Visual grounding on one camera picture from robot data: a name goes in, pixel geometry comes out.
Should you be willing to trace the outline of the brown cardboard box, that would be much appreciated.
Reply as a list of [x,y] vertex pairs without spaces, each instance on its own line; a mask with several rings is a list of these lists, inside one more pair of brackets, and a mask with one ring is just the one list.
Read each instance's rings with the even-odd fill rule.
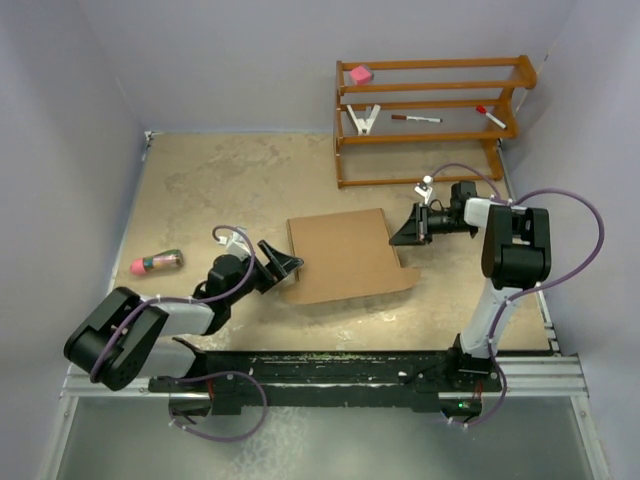
[[287,230],[304,261],[282,291],[291,305],[400,292],[420,279],[420,270],[401,266],[381,208],[293,218]]

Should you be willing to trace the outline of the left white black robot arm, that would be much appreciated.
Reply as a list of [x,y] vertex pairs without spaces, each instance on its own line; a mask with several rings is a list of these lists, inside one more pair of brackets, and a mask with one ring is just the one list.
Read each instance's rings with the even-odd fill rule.
[[262,263],[250,248],[234,242],[212,263],[189,297],[142,297],[127,287],[112,290],[71,334],[63,355],[94,383],[112,391],[139,376],[170,376],[184,392],[202,387],[204,365],[196,354],[172,353],[163,336],[212,335],[230,319],[232,306],[250,293],[264,294],[297,272],[304,260],[258,242]]

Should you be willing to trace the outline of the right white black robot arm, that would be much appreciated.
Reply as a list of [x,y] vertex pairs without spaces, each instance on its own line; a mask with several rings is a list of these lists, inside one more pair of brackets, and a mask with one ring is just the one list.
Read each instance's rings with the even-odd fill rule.
[[450,205],[435,209],[433,178],[425,176],[414,191],[404,225],[390,238],[392,246],[426,245],[438,234],[484,232],[481,270],[485,284],[466,328],[446,353],[442,371],[456,391],[467,391],[479,380],[499,376],[497,344],[519,304],[516,296],[546,280],[552,266],[550,216],[541,208],[525,208],[481,198],[473,181],[452,185]]

